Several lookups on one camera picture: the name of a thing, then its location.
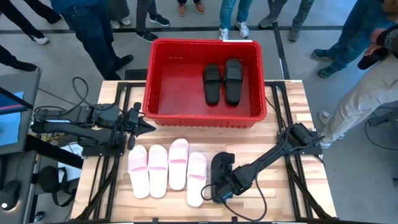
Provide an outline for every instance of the sneaker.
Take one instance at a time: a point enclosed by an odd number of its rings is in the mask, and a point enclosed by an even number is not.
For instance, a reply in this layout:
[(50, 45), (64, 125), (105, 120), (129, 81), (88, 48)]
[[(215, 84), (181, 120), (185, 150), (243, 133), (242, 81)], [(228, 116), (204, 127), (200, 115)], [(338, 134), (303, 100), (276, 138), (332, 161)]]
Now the sneaker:
[(266, 28), (278, 20), (278, 17), (267, 16), (259, 22), (259, 27)]
[(147, 30), (145, 30), (145, 31), (142, 32), (142, 33), (137, 33), (137, 37), (140, 38), (140, 39), (142, 39), (142, 40), (146, 40), (146, 41), (148, 41), (148, 42), (151, 42), (151, 43), (152, 43), (153, 41), (155, 41), (156, 39), (158, 39), (158, 37), (157, 37), (155, 34), (149, 32), (149, 31), (147, 31)]
[(126, 56), (122, 57), (121, 59), (119, 59), (115, 70), (118, 71), (119, 69), (123, 68), (125, 65), (130, 63), (133, 59), (134, 59), (134, 57), (132, 55), (126, 55)]
[(292, 27), (290, 28), (290, 32), (289, 32), (288, 39), (289, 39), (291, 42), (296, 42), (297, 39), (299, 39), (299, 35), (300, 35), (300, 28), (297, 27), (297, 26), (292, 26)]
[(34, 37), (34, 36), (30, 36), (30, 38), (31, 38), (34, 42), (36, 42), (36, 43), (38, 43), (38, 44), (40, 44), (40, 45), (47, 44), (47, 43), (50, 41), (48, 38), (44, 37), (44, 35), (43, 35), (43, 37), (41, 37), (41, 38)]
[(119, 21), (111, 21), (111, 26), (113, 29), (119, 29), (120, 23), (119, 23)]
[(220, 28), (220, 34), (218, 35), (218, 38), (219, 38), (220, 40), (228, 40), (228, 39), (229, 39), (229, 37), (228, 37), (228, 32), (229, 32), (228, 29), (222, 29), (222, 28)]
[(121, 22), (123, 25), (125, 25), (125, 26), (131, 25), (131, 20), (129, 20), (128, 17), (125, 17), (125, 18), (121, 19), (120, 22)]
[(185, 16), (187, 13), (187, 9), (185, 8), (185, 4), (178, 4), (177, 12), (179, 16)]
[(197, 7), (197, 12), (198, 12), (199, 14), (202, 14), (202, 15), (203, 15), (203, 14), (206, 12), (205, 5), (202, 4), (201, 2), (195, 3), (195, 6)]
[(239, 28), (239, 34), (242, 38), (247, 39), (249, 37), (249, 28), (246, 22), (236, 22), (236, 27)]
[(317, 59), (322, 59), (322, 60), (327, 60), (327, 61), (333, 61), (333, 58), (330, 58), (328, 56), (328, 51), (327, 50), (322, 50), (322, 49), (315, 49), (311, 56), (313, 58), (317, 58)]
[(149, 21), (152, 23), (160, 24), (161, 26), (164, 26), (164, 27), (168, 27), (170, 25), (170, 21), (163, 18), (160, 14), (158, 14), (156, 17), (150, 16)]
[(321, 77), (321, 78), (329, 78), (329, 77), (331, 77), (331, 76), (333, 76), (333, 75), (336, 75), (337, 73), (339, 73), (341, 70), (337, 70), (337, 69), (334, 69), (334, 68), (332, 68), (331, 66), (329, 66), (329, 67), (326, 67), (326, 68), (323, 68), (323, 69), (321, 69), (321, 70), (319, 70), (318, 71), (318, 75)]

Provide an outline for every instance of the slipper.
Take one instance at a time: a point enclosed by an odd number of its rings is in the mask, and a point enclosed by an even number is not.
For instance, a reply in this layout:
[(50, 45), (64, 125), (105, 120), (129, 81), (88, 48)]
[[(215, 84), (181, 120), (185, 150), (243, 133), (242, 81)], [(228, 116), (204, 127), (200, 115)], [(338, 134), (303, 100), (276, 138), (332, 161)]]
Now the slipper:
[(199, 152), (189, 155), (187, 175), (187, 202), (190, 206), (199, 207), (203, 203), (201, 190), (206, 185), (207, 160)]
[(147, 158), (147, 151), (144, 146), (134, 146), (127, 159), (132, 191), (136, 198), (144, 198), (149, 195)]
[(169, 149), (169, 185), (173, 190), (182, 190), (185, 187), (188, 164), (188, 141), (175, 140)]
[(167, 189), (167, 151), (163, 146), (153, 145), (149, 149), (148, 171), (149, 192), (152, 197), (161, 198)]
[(209, 105), (216, 105), (220, 100), (221, 75), (217, 64), (207, 65), (203, 72), (205, 100)]
[(241, 100), (243, 66), (238, 59), (229, 59), (225, 65), (226, 102), (230, 106), (237, 106)]

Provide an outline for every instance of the floor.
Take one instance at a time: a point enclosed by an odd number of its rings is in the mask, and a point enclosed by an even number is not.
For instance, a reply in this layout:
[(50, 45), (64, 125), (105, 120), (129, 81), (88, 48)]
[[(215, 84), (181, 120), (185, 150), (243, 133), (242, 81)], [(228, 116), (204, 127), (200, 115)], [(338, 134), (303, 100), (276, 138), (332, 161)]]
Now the floor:
[[(90, 86), (88, 101), (96, 102), (102, 78), (79, 41), (68, 31), (65, 21), (51, 26), (23, 1), (12, 1), (36, 28), (46, 33), (51, 43), (40, 46), (31, 42), (4, 16), (0, 17), (0, 43), (19, 60), (32, 62), (41, 67), (40, 87), (42, 89), (77, 102), (78, 97), (72, 91), (71, 84), (73, 77), (80, 76), (87, 80)], [(136, 38), (134, 33), (136, 0), (127, 1), (133, 24), (131, 27), (124, 27), (115, 32), (113, 45), (118, 55), (134, 54), (133, 63), (126, 69), (146, 68), (150, 43)], [(42, 2), (49, 4), (49, 0), (42, 0)], [(158, 0), (159, 13), (171, 21), (171, 28), (152, 29), (156, 26), (149, 22), (148, 27), (153, 31), (161, 31), (156, 32), (159, 37), (215, 39), (218, 36), (221, 1), (203, 0), (203, 2), (206, 5), (205, 15), (197, 14), (192, 2), (189, 1), (187, 15), (179, 17), (176, 12), (176, 1)], [(332, 112), (336, 108), (337, 101), (358, 82), (364, 72), (356, 68), (358, 61), (355, 61), (339, 75), (324, 80), (316, 72), (319, 68), (327, 66), (327, 63), (314, 61), (309, 58), (309, 55), (314, 48), (325, 49), (337, 41), (341, 26), (354, 3), (355, 0), (315, 1), (304, 23), (305, 27), (300, 39), (294, 44), (287, 40), (287, 35), (300, 1), (289, 1), (283, 8), (278, 20), (280, 32), (256, 28), (258, 21), (269, 12), (267, 1), (255, 0), (251, 6), (248, 24), (253, 30), (250, 38), (262, 45), (265, 78), (275, 80), (290, 77), (303, 80), (313, 120), (319, 130), (323, 126), (317, 119), (318, 111)], [(230, 37), (240, 39), (237, 31), (232, 31)], [(15, 73), (15, 71), (10, 67), (0, 65), (0, 75), (9, 73)], [(78, 89), (83, 90), (83, 85), (78, 85)], [(70, 107), (67, 103), (41, 91), (37, 95), (35, 105)], [(388, 110), (377, 110), (376, 114), (382, 115), (386, 112)], [(389, 124), (368, 129), (374, 141), (391, 146), (397, 145), (398, 142)], [(337, 141), (330, 149), (325, 150), (324, 160), (333, 201), (341, 219), (396, 223), (398, 189), (394, 186), (392, 178), (398, 177), (398, 152), (372, 145), (366, 139), (364, 123), (361, 123), (352, 129), (344, 140)], [(67, 216), (69, 208), (48, 206), (51, 204), (51, 197), (40, 196), (38, 210), (45, 211), (47, 215), (39, 223), (59, 222)]]

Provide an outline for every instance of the white slipper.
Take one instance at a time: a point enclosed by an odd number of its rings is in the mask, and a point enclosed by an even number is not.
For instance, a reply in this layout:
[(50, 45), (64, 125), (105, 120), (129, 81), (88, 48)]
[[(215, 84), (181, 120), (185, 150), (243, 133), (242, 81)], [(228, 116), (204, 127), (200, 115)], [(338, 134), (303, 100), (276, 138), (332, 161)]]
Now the white slipper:
[(167, 190), (167, 150), (160, 145), (153, 145), (149, 149), (149, 192), (152, 197), (161, 198)]
[(187, 178), (189, 145), (186, 139), (175, 140), (169, 149), (169, 185), (173, 190), (182, 190)]
[(189, 155), (187, 174), (187, 202), (190, 206), (199, 207), (203, 203), (201, 190), (206, 185), (207, 160), (199, 152)]
[(149, 195), (149, 176), (147, 169), (147, 151), (144, 146), (134, 146), (127, 159), (132, 191), (136, 198)]

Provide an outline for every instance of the shoe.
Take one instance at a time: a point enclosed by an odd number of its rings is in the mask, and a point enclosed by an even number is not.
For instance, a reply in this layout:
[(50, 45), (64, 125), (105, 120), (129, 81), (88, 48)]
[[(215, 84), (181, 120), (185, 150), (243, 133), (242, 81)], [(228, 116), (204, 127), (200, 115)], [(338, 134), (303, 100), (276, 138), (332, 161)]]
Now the shoe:
[[(329, 120), (330, 120), (330, 118), (331, 118), (331, 114), (328, 113), (327, 111), (321, 110), (321, 111), (318, 113), (318, 118), (319, 118), (319, 120), (322, 122), (322, 124), (328, 125)], [(346, 135), (346, 134), (343, 134), (343, 135), (340, 136), (338, 139), (339, 139), (339, 140), (342, 140), (342, 139), (345, 137), (345, 135)]]
[(292, 27), (290, 28), (290, 32), (289, 32), (288, 39), (289, 39), (291, 42), (296, 42), (297, 39), (299, 39), (299, 35), (300, 35), (300, 28), (297, 27), (297, 26), (292, 26)]
[(111, 21), (111, 26), (113, 29), (119, 29), (120, 23), (119, 23), (119, 21)]
[(153, 41), (155, 41), (156, 39), (158, 39), (158, 37), (155, 34), (152, 34), (151, 32), (149, 32), (147, 30), (145, 30), (142, 33), (137, 33), (137, 37), (142, 39), (142, 40), (146, 40), (148, 42), (151, 42), (151, 43)]
[(164, 26), (164, 27), (168, 27), (170, 25), (170, 21), (163, 18), (160, 14), (158, 14), (156, 17), (150, 16), (149, 21), (152, 23), (160, 24), (161, 26)]
[(123, 25), (125, 25), (125, 26), (131, 25), (131, 20), (129, 20), (128, 17), (125, 17), (125, 18), (121, 19), (120, 22), (121, 22)]
[(185, 4), (178, 4), (177, 12), (179, 16), (185, 16), (187, 13), (187, 8), (185, 8)]
[(197, 7), (197, 12), (198, 12), (199, 14), (202, 14), (202, 15), (203, 15), (203, 14), (206, 12), (205, 5), (202, 4), (201, 2), (195, 3), (195, 6)]
[(278, 20), (278, 17), (267, 16), (259, 22), (259, 27), (266, 28)]
[(327, 60), (327, 61), (333, 61), (334, 59), (328, 56), (328, 51), (327, 50), (322, 50), (322, 49), (315, 49), (311, 57), (317, 58), (317, 59), (322, 59), (322, 60)]
[(222, 28), (220, 28), (220, 34), (218, 35), (218, 38), (219, 38), (220, 40), (228, 40), (228, 39), (229, 39), (229, 37), (228, 37), (228, 32), (229, 32), (228, 29), (222, 29)]
[(334, 69), (334, 68), (332, 68), (332, 67), (326, 67), (326, 68), (323, 68), (323, 69), (321, 69), (321, 70), (319, 70), (318, 71), (318, 75), (321, 77), (321, 78), (329, 78), (329, 77), (331, 77), (331, 76), (333, 76), (333, 75), (336, 75), (337, 73), (339, 73), (341, 70), (336, 70), (336, 69)]
[(34, 36), (30, 36), (30, 38), (31, 38), (34, 42), (36, 42), (36, 43), (38, 43), (38, 44), (40, 44), (40, 45), (47, 44), (47, 43), (50, 41), (50, 40), (49, 40), (48, 38), (46, 38), (44, 35), (43, 35), (43, 37), (41, 37), (41, 38), (34, 37)]
[(125, 65), (132, 62), (133, 59), (134, 59), (134, 57), (132, 55), (126, 55), (126, 56), (122, 57), (118, 61), (118, 64), (116, 65), (115, 70), (118, 71), (119, 69), (123, 68)]
[(40, 68), (32, 63), (27, 63), (27, 62), (19, 62), (17, 67), (15, 67), (16, 70), (20, 70), (23, 72), (39, 72)]
[(242, 38), (247, 39), (249, 37), (249, 28), (246, 22), (236, 22), (236, 27), (239, 28), (239, 34)]

